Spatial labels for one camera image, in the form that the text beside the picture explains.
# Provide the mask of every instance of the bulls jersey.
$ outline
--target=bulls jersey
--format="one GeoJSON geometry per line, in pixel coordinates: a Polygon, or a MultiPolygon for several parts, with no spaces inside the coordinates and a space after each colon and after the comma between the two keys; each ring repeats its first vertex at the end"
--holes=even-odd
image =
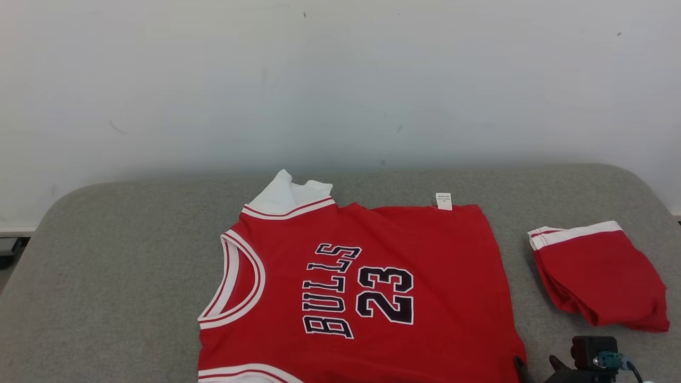
{"type": "Polygon", "coordinates": [[[339,207],[330,190],[282,170],[221,236],[199,382],[517,382],[480,208],[339,207]]]}

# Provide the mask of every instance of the white wall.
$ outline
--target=white wall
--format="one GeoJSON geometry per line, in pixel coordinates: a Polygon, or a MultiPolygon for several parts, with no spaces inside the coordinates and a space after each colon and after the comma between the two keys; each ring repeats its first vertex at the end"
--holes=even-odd
{"type": "Polygon", "coordinates": [[[103,181],[547,159],[628,168],[681,210],[680,20],[678,0],[3,0],[0,227],[103,181]]]}

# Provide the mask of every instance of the robotic arm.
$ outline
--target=robotic arm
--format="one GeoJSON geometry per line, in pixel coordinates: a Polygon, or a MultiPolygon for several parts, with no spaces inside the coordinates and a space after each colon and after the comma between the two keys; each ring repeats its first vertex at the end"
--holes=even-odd
{"type": "MultiPolygon", "coordinates": [[[[544,383],[611,383],[616,381],[620,369],[632,371],[638,383],[643,383],[631,358],[617,352],[614,337],[574,337],[570,354],[577,369],[551,355],[549,363],[555,372],[544,383]]],[[[535,383],[520,357],[516,356],[513,362],[521,383],[535,383]]]]}

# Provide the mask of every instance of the red stripe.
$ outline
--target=red stripe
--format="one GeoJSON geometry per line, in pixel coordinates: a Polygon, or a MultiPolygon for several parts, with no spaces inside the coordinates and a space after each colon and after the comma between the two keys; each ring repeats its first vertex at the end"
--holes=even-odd
{"type": "MultiPolygon", "coordinates": [[[[232,237],[232,236],[229,235],[228,233],[225,233],[225,234],[223,234],[223,235],[226,236],[226,237],[228,237],[229,239],[231,239],[233,242],[238,243],[238,244],[241,245],[241,247],[243,247],[244,249],[246,249],[246,247],[244,246],[243,243],[237,241],[236,238],[232,237]]],[[[260,275],[260,269],[259,269],[258,266],[257,266],[257,262],[255,261],[255,257],[253,256],[253,254],[251,254],[251,253],[249,253],[248,251],[245,251],[245,250],[244,250],[244,253],[249,254],[249,255],[251,256],[251,259],[253,259],[252,264],[253,264],[253,270],[255,271],[255,274],[257,275],[257,285],[255,285],[254,289],[251,290],[251,291],[252,291],[252,292],[253,292],[253,291],[257,292],[257,289],[260,287],[260,284],[262,283],[262,278],[261,278],[261,275],[260,275]]],[[[255,295],[256,295],[256,294],[253,294],[253,296],[251,296],[247,301],[242,301],[242,302],[239,303],[237,306],[242,306],[241,309],[243,309],[243,307],[247,306],[247,305],[255,298],[255,295]]],[[[219,320],[223,320],[223,319],[225,319],[225,318],[229,318],[230,316],[234,315],[235,313],[238,313],[239,310],[236,310],[235,312],[233,312],[233,313],[231,313],[231,314],[229,314],[229,315],[219,314],[219,315],[217,315],[217,316],[215,316],[215,317],[213,317],[213,318],[200,320],[199,322],[201,322],[201,323],[217,322],[217,321],[219,321],[219,320]]]]}
{"type": "Polygon", "coordinates": [[[532,238],[535,238],[536,236],[542,235],[542,234],[551,234],[553,232],[562,232],[562,230],[546,230],[545,232],[534,233],[534,234],[532,234],[532,238]]]}
{"type": "Polygon", "coordinates": [[[254,208],[252,208],[252,207],[250,207],[250,206],[247,206],[247,205],[244,205],[244,209],[248,209],[248,210],[250,210],[250,211],[252,211],[252,212],[254,212],[254,213],[258,213],[258,214],[260,214],[260,215],[266,215],[266,216],[268,216],[268,217],[284,217],[284,216],[289,215],[289,214],[291,214],[291,213],[293,213],[293,212],[295,212],[295,211],[298,211],[298,210],[300,210],[300,209],[304,209],[304,208],[306,208],[306,207],[308,207],[308,206],[313,206],[314,204],[319,204],[319,203],[321,203],[321,202],[325,202],[325,201],[328,201],[328,200],[330,200],[330,199],[331,199],[331,197],[327,197],[327,198],[324,198],[323,200],[310,202],[310,203],[308,203],[307,205],[299,206],[299,207],[297,207],[297,208],[295,208],[295,209],[293,209],[293,210],[291,210],[290,212],[285,213],[285,214],[267,214],[267,213],[262,213],[261,211],[257,211],[257,210],[255,210],[254,208]]]}
{"type": "Polygon", "coordinates": [[[285,380],[282,380],[280,377],[274,375],[271,372],[262,371],[262,370],[259,370],[259,369],[247,369],[247,370],[239,371],[239,372],[235,372],[235,373],[216,373],[214,375],[201,376],[201,377],[199,377],[199,379],[204,379],[204,378],[229,378],[229,377],[232,377],[232,376],[242,375],[246,372],[260,372],[260,373],[264,373],[267,376],[271,376],[272,378],[276,379],[278,382],[284,382],[284,383],[286,382],[285,380]]]}

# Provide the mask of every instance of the black cable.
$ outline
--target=black cable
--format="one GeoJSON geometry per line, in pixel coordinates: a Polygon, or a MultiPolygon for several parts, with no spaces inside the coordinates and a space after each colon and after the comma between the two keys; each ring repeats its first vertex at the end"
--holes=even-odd
{"type": "Polygon", "coordinates": [[[638,370],[636,369],[636,367],[634,367],[634,364],[632,362],[627,362],[627,367],[629,367],[631,372],[634,373],[634,375],[636,376],[636,380],[639,383],[643,383],[643,379],[641,379],[641,375],[638,373],[638,370]]]}

